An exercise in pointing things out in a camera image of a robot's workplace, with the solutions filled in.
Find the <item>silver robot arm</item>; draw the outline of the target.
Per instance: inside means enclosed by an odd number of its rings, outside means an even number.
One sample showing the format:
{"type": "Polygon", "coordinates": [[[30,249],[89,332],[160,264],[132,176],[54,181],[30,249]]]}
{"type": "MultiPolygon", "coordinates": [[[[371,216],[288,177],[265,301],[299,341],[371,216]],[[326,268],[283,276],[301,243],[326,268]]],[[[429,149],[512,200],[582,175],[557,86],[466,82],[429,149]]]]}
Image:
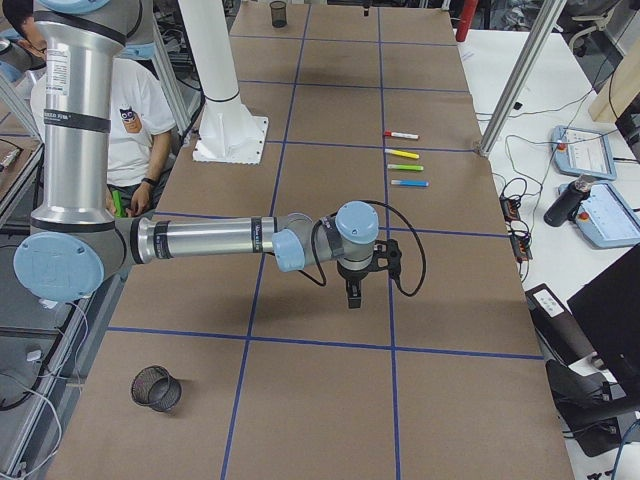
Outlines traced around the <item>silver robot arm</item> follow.
{"type": "Polygon", "coordinates": [[[201,223],[117,218],[106,175],[114,58],[150,47],[148,1],[38,1],[47,42],[44,200],[15,252],[18,281],[33,295],[69,302],[93,293],[121,268],[155,259],[272,253],[284,272],[328,260],[345,279],[348,304],[377,269],[378,216],[362,201],[313,221],[303,214],[201,223]]]}

